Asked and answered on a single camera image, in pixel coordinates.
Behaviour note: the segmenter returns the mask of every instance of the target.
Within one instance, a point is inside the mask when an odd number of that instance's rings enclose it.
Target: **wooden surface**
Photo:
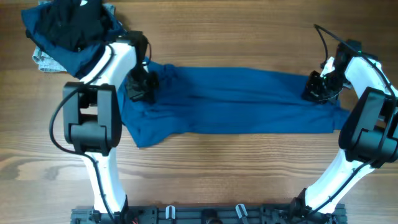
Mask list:
[[[32,61],[20,11],[36,0],[0,1],[0,223],[68,223],[92,205],[80,158],[57,150],[48,125],[67,74]],[[143,30],[160,63],[252,67],[308,75],[324,58],[312,27],[362,40],[398,84],[398,1],[118,1],[117,17]],[[337,43],[326,38],[334,53]],[[352,108],[356,99],[344,93]],[[62,120],[55,133],[62,141]],[[138,150],[126,129],[118,166],[131,205],[289,202],[338,150],[338,132],[317,135],[172,136]],[[349,223],[398,222],[398,165],[386,164],[343,199]]]

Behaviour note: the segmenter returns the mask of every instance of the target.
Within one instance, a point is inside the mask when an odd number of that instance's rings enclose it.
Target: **black cloth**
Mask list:
[[[103,40],[112,22],[101,0],[55,0],[40,12],[37,31],[52,43],[79,52],[96,40]]]

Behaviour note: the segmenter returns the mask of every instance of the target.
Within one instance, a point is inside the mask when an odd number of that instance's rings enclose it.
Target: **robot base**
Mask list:
[[[318,222],[300,221],[300,218],[293,217],[289,220],[284,214],[287,213],[289,204],[265,204],[262,206],[245,207],[244,215],[237,212],[236,207],[173,207],[157,208],[130,206],[129,212],[132,215],[128,224],[316,224]],[[204,217],[204,214],[213,212],[216,217]],[[95,224],[112,223],[108,214],[101,214],[103,217],[99,222],[93,219],[93,209],[73,209],[70,224]],[[338,204],[335,212],[330,215],[329,220],[322,224],[347,224],[345,205]]]

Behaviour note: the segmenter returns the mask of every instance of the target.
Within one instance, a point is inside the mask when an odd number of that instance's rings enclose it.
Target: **blue cloth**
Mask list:
[[[40,19],[40,11],[46,7],[50,7],[51,3],[41,4],[31,9],[22,10],[22,21],[26,29],[32,35],[32,38],[43,47],[44,51],[62,65],[69,74],[79,79],[87,75],[102,57],[104,46],[94,44],[86,47],[81,52],[72,52],[57,46],[48,41],[43,35],[35,30],[36,22]],[[108,11],[109,18],[112,21],[113,28],[106,34],[106,40],[111,40],[115,35],[124,34],[126,31],[118,20]]]
[[[149,64],[159,74],[156,103],[132,102],[118,90],[122,122],[138,147],[173,133],[332,133],[349,111],[301,99],[308,77],[250,68]]]

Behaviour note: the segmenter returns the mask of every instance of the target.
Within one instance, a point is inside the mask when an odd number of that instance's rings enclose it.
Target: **wood grain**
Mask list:
[[[398,83],[398,1],[116,1],[126,27],[143,30],[159,63],[252,67],[308,75],[324,58],[312,27],[362,40]],[[0,223],[69,223],[70,209],[90,205],[80,158],[48,136],[62,86],[73,78],[44,74],[32,61],[20,11],[36,1],[0,1]],[[331,54],[337,43],[326,38]],[[353,92],[343,93],[352,108]],[[312,184],[338,149],[334,134],[171,136],[138,150],[126,129],[119,172],[131,205],[289,202]],[[62,120],[55,134],[63,140]],[[344,197],[349,223],[397,223],[398,165],[386,164]]]

